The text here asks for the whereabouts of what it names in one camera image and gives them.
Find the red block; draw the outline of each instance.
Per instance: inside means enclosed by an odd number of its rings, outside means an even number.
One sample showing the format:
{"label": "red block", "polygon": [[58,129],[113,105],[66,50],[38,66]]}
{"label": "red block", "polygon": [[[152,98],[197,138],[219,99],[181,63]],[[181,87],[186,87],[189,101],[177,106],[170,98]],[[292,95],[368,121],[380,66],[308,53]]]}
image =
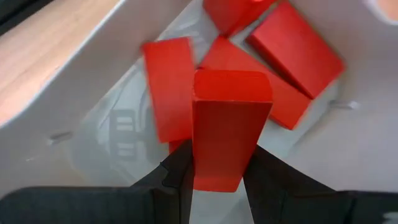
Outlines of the red block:
{"label": "red block", "polygon": [[311,99],[344,70],[339,57],[288,1],[278,5],[248,42]]}
{"label": "red block", "polygon": [[182,145],[182,143],[184,143],[185,141],[186,141],[186,139],[169,142],[169,154],[171,154],[175,150],[177,150],[178,147],[180,147]]}
{"label": "red block", "polygon": [[194,189],[235,192],[272,108],[259,72],[199,70],[193,97]]}
{"label": "red block", "polygon": [[231,36],[254,22],[276,0],[204,0],[203,7],[218,30]]}
{"label": "red block", "polygon": [[189,39],[151,42],[143,50],[160,141],[191,138],[195,65]]}
{"label": "red block", "polygon": [[311,103],[308,97],[223,37],[218,37],[215,40],[200,67],[204,69],[255,71],[266,74],[274,95],[271,119],[290,130],[296,127]]}

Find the wooden surface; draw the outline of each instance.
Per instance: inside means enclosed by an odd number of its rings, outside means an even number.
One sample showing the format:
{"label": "wooden surface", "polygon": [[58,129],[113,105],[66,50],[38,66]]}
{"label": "wooden surface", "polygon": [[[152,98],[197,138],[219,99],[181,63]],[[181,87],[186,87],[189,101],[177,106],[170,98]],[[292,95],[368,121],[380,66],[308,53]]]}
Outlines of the wooden surface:
{"label": "wooden surface", "polygon": [[54,0],[0,36],[0,125],[22,111],[119,0]]}

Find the red wooden block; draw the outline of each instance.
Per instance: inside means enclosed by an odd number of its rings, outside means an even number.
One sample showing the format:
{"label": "red wooden block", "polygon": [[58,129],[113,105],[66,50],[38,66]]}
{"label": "red wooden block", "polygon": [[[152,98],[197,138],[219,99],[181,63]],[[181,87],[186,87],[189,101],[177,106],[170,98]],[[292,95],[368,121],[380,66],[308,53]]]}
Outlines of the red wooden block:
{"label": "red wooden block", "polygon": [[143,50],[160,141],[191,138],[195,65],[189,39],[151,42]]}
{"label": "red wooden block", "polygon": [[215,40],[200,67],[204,69],[255,71],[266,74],[274,95],[271,119],[290,130],[296,127],[311,103],[308,97],[223,37],[218,37]]}
{"label": "red wooden block", "polygon": [[175,150],[177,150],[178,147],[180,147],[182,145],[182,143],[184,143],[185,141],[186,141],[186,139],[169,142],[169,154],[171,154]]}
{"label": "red wooden block", "polygon": [[248,42],[311,99],[344,69],[339,57],[288,1],[278,5]]}
{"label": "red wooden block", "polygon": [[203,7],[218,30],[231,36],[254,22],[276,0],[204,0]]}
{"label": "red wooden block", "polygon": [[199,70],[193,97],[194,189],[235,192],[272,108],[259,72]]}

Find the white container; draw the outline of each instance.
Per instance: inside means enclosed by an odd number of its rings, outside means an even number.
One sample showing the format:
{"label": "white container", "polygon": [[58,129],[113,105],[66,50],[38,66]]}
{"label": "white container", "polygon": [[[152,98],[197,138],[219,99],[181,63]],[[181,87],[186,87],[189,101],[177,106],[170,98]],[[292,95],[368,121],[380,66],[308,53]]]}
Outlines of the white container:
{"label": "white container", "polygon": [[[398,27],[378,20],[360,0],[292,2],[347,69],[301,131],[267,124],[259,144],[336,190],[398,192]],[[200,0],[121,1],[0,129],[0,194],[31,185],[127,186],[156,167],[167,145],[155,136],[139,58],[142,43],[161,33],[161,39],[193,37],[198,61],[217,36]],[[239,38],[234,43],[240,45]],[[351,101],[359,107],[345,108]],[[118,134],[118,126],[133,134]],[[191,222],[252,222],[243,185],[235,194],[195,192]]]}

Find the white bin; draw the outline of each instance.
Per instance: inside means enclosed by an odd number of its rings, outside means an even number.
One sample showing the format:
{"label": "white bin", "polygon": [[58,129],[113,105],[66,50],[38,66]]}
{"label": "white bin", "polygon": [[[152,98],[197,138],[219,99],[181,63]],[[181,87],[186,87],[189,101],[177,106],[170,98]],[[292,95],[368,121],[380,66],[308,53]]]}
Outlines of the white bin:
{"label": "white bin", "polygon": [[[259,144],[336,190],[398,192],[398,27],[362,0],[292,2],[347,68],[298,131],[268,123]],[[250,28],[232,39],[246,50]],[[0,129],[0,194],[32,185],[127,186],[158,166],[168,146],[155,135],[140,46],[181,35],[193,37],[197,61],[218,35],[200,0],[121,1]],[[332,100],[359,107],[330,107]],[[252,222],[245,195],[243,185],[235,194],[195,191],[191,223]]]}

